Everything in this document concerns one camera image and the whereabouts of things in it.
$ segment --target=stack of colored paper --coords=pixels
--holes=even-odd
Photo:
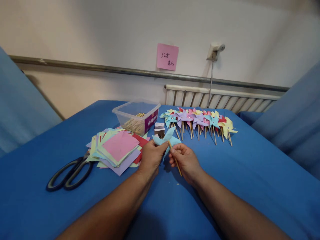
[[[86,145],[90,148],[86,161],[99,161],[97,167],[110,168],[121,176],[128,167],[139,166],[142,147],[148,142],[146,136],[140,137],[122,128],[107,128]]]

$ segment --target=left hand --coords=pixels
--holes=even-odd
[[[157,146],[153,139],[144,145],[139,171],[142,173],[155,173],[157,175],[162,156],[168,147],[168,142]]]

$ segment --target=right hand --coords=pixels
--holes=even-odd
[[[204,170],[200,166],[193,150],[183,143],[174,145],[170,149],[169,158],[171,167],[176,167],[174,158],[178,161],[184,179],[192,186],[194,186],[197,178],[204,174]]]

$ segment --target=hand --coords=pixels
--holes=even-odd
[[[194,186],[195,180],[204,174],[204,170],[201,168],[197,156],[192,149],[188,148],[183,143],[174,145],[169,154],[169,163],[171,164],[171,167],[176,166],[173,157],[178,161],[184,179],[190,185]]]
[[[142,173],[155,173],[157,175],[162,156],[168,147],[168,142],[157,146],[153,139],[144,145],[139,171]]]

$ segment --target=forearm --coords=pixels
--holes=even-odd
[[[139,170],[70,225],[58,239],[122,239],[155,177]]]
[[[228,239],[290,239],[262,213],[204,173],[194,187]]]

